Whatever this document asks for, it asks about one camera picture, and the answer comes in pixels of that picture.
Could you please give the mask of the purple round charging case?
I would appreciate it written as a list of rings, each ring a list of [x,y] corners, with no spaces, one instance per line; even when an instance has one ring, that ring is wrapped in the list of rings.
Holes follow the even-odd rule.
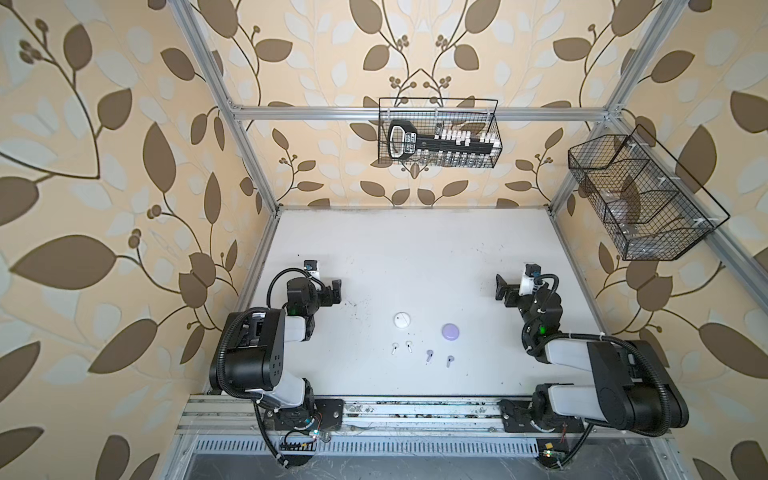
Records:
[[[460,329],[453,323],[446,323],[441,328],[441,335],[447,341],[455,341],[460,336]]]

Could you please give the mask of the white round charging case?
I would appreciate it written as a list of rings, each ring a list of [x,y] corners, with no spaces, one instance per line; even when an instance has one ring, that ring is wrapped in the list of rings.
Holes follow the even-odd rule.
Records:
[[[411,324],[411,317],[406,312],[398,312],[393,317],[393,323],[398,329],[406,329]]]

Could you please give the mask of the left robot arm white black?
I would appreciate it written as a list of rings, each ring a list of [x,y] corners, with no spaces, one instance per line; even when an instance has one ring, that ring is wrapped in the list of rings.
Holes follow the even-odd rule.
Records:
[[[285,346],[309,341],[318,310],[342,301],[342,281],[324,283],[316,266],[307,261],[280,271],[267,287],[264,306],[229,314],[209,372],[214,392],[274,414],[314,418],[311,384],[287,372]]]

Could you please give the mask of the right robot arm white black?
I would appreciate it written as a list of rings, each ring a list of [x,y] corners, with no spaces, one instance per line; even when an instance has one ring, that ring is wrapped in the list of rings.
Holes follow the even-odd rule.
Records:
[[[521,315],[521,343],[527,355],[591,376],[586,385],[539,384],[527,401],[501,400],[505,431],[583,432],[595,425],[658,437],[688,424],[688,405],[649,342],[563,332],[559,279],[540,273],[536,266],[530,266],[517,284],[502,276],[495,282],[495,299]]]

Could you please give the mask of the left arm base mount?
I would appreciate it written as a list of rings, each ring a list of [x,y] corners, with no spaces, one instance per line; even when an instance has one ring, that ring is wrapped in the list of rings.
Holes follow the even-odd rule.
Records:
[[[278,431],[338,431],[343,423],[344,406],[340,398],[320,398],[299,407],[268,409],[266,418]]]

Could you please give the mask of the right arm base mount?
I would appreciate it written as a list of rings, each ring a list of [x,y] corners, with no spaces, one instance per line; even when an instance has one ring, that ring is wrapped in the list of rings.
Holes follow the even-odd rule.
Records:
[[[562,416],[549,406],[531,399],[502,399],[498,408],[506,433],[561,435],[583,433],[584,424],[576,417]]]

